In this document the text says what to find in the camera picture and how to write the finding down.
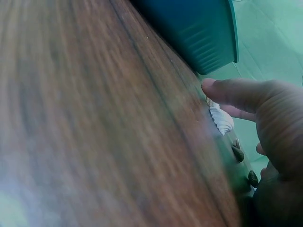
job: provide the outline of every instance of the shell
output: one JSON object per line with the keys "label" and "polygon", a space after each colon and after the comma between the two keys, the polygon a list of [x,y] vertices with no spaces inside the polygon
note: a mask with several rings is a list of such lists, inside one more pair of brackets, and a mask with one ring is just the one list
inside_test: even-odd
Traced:
{"label": "shell", "polygon": [[233,119],[228,113],[216,107],[210,107],[209,112],[215,125],[223,136],[233,130]]}
{"label": "shell", "polygon": [[220,109],[220,105],[215,103],[213,100],[211,100],[208,97],[206,97],[206,103],[208,104],[209,107],[214,107],[214,108]]}

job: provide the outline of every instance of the human hand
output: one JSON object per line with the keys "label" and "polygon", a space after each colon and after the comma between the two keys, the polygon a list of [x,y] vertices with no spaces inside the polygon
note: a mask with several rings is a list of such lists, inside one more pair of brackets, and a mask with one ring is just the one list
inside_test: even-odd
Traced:
{"label": "human hand", "polygon": [[270,162],[253,201],[264,227],[303,226],[303,89],[246,79],[205,79],[202,90],[232,117],[256,122]]}

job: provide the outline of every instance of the wooden surface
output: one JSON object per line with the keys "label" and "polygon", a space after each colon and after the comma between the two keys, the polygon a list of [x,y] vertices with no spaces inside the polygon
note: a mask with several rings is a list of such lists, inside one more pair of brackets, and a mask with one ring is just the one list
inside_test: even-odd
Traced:
{"label": "wooden surface", "polygon": [[245,226],[231,139],[129,1],[0,1],[2,227]]}

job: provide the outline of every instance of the teal plastic container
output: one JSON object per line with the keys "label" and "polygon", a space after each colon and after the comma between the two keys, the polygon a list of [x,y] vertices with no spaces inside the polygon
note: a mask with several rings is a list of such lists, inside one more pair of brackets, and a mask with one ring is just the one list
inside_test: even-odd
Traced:
{"label": "teal plastic container", "polygon": [[231,0],[132,0],[142,15],[196,72],[238,62]]}

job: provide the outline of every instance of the fingernail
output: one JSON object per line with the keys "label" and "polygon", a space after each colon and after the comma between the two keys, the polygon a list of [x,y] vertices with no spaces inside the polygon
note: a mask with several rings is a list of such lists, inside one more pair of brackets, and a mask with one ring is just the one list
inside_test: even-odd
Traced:
{"label": "fingernail", "polygon": [[211,78],[204,79],[201,85],[202,89],[206,87],[210,87],[211,85],[214,84],[215,81],[216,81],[215,79],[211,79]]}

